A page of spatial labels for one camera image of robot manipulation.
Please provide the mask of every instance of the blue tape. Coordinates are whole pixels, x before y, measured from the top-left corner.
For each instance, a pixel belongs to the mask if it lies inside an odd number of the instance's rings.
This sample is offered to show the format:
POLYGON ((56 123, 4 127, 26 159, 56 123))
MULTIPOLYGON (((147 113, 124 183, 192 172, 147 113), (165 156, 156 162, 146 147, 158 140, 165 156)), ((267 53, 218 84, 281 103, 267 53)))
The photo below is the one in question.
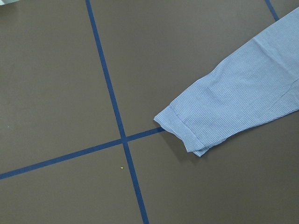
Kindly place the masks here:
POLYGON ((279 17, 278 17, 278 15, 277 15, 277 13, 275 12, 275 9, 274 9, 274 7, 272 6, 270 0, 265 0, 265 2, 266 2, 266 4, 267 4, 267 6, 268 6, 270 12, 272 13, 272 15, 273 15, 275 21, 278 21, 278 20, 279 20, 279 17))
POLYGON ((141 132, 138 134, 133 134, 131 136, 128 136, 127 141, 133 141, 133 140, 140 139, 140 138, 143 138, 143 137, 146 137, 146 136, 149 136, 152 134, 156 134, 159 132, 163 132, 163 131, 165 131, 165 130, 162 127, 157 127, 157 128, 145 131, 145 132, 141 132))
POLYGON ((0 174, 0 180, 121 144, 120 139, 0 174))
MULTIPOLYGON (((133 141, 133 140, 143 138, 143 137, 146 137, 146 136, 149 136, 149 135, 152 135, 152 134, 156 134, 156 133, 159 133, 159 132, 163 132, 163 131, 165 131, 165 130, 161 127, 154 128, 154 129, 151 129, 151 130, 148 130, 148 131, 145 131, 145 132, 141 132, 141 133, 138 133, 138 134, 128 136, 127 141, 133 141)), ((94 147, 91 147, 91 148, 82 149, 82 150, 74 152, 74 153, 59 156, 59 157, 54 158, 54 159, 39 162, 39 163, 30 165, 30 166, 27 166, 27 167, 23 167, 23 168, 20 168, 20 169, 16 169, 16 170, 12 170, 12 171, 0 174, 0 180, 9 178, 9 177, 12 177, 12 176, 15 176, 15 175, 19 175, 19 174, 22 174, 22 173, 26 173, 26 172, 29 172, 29 171, 32 171, 32 170, 35 170, 35 169, 50 166, 50 165, 55 164, 55 163, 70 160, 70 159, 73 159, 73 158, 76 158, 76 157, 79 157, 79 156, 82 156, 82 155, 86 155, 86 154, 89 154, 89 153, 100 151, 102 149, 109 148, 109 147, 116 146, 116 145, 120 145, 120 144, 122 144, 122 140, 118 139, 118 140, 110 141, 110 142, 107 142, 107 143, 104 143, 104 144, 101 144, 101 145, 98 145, 98 146, 94 146, 94 147)))
POLYGON ((146 213, 146 210, 145 210, 145 206, 144 206, 143 198, 142 198, 142 195, 141 195, 141 190, 140 190, 140 187, 139 187, 136 171, 135 171, 135 168, 134 168, 134 165, 133 165, 133 160, 132 160, 130 149, 129 149, 129 146, 128 146, 127 137, 126 137, 126 134, 125 134, 125 129, 124 129, 123 124, 122 124, 120 111, 118 109, 115 94, 114 94, 114 91, 113 91, 110 75, 109 75, 107 64, 106 64, 105 57, 104 57, 103 48, 102 48, 102 45, 101 45, 101 42, 100 42, 98 29, 97 29, 97 26, 95 24, 92 6, 91 6, 91 3, 90 3, 90 0, 85 0, 85 2, 86 2, 86 7, 87 7, 90 23, 91 23, 91 26, 92 26, 92 29, 93 29, 93 35, 94 35, 94 39, 95 39, 95 42, 96 42, 96 45, 97 45, 100 61, 101 61, 101 64, 102 64, 102 68, 103 68, 107 88, 108 88, 108 91, 109 91, 111 103, 112 103, 112 106, 113 106, 117 126, 118 126, 118 129, 119 129, 120 135, 121 135, 121 140, 122 140, 123 148, 124 148, 124 151, 125 151, 129 171, 130 171, 130 174, 131 174, 131 178, 132 178, 136 198, 137 198, 137 201, 138 201, 139 210, 140 210, 140 213, 141 213, 143 223, 148 224, 149 223, 148 216, 147 216, 147 213, 146 213))

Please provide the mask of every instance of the gray floor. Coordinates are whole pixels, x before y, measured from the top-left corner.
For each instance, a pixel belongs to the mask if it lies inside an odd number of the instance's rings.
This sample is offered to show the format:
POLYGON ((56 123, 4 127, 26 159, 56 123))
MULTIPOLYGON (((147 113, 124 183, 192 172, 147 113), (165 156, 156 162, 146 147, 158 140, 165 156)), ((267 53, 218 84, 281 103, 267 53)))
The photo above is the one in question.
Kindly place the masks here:
MULTIPOLYGON (((91 4, 127 136, 275 22, 263 0, 91 4)), ((21 0, 0 21, 0 175, 120 138, 85 1, 21 0)), ((295 112, 201 158, 166 132, 129 142, 149 223, 299 223, 298 130, 295 112)), ((0 202, 6 224, 144 223, 122 145, 2 179, 0 202)))

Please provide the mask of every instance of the shirt sleeve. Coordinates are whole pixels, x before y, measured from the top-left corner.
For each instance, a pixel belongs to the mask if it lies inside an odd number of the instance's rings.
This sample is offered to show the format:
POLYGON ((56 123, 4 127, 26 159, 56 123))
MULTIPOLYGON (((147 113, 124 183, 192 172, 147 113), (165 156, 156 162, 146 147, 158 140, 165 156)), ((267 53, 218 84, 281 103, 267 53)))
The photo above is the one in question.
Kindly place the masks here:
POLYGON ((299 109, 299 8, 225 58, 154 120, 187 152, 209 148, 245 129, 299 109))

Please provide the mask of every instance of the striped shirt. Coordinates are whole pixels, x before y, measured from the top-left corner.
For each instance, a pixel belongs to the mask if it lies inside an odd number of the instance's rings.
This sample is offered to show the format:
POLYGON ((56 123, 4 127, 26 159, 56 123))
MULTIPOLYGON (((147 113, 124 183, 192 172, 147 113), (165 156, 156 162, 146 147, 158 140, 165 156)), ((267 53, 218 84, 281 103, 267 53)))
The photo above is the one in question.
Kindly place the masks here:
POLYGON ((187 152, 299 109, 299 8, 275 22, 196 81, 154 120, 187 152))

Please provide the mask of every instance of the rolled cuff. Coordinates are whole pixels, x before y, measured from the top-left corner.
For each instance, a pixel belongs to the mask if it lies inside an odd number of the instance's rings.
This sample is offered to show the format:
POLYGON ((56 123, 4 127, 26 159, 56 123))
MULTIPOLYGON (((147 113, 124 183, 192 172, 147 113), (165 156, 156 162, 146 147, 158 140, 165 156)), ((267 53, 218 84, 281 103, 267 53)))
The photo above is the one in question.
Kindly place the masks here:
POLYGON ((209 148, 206 147, 177 117, 170 105, 155 116, 154 121, 159 123, 163 129, 181 139, 187 149, 187 152, 194 152, 197 156, 202 156, 207 150, 209 150, 209 148))

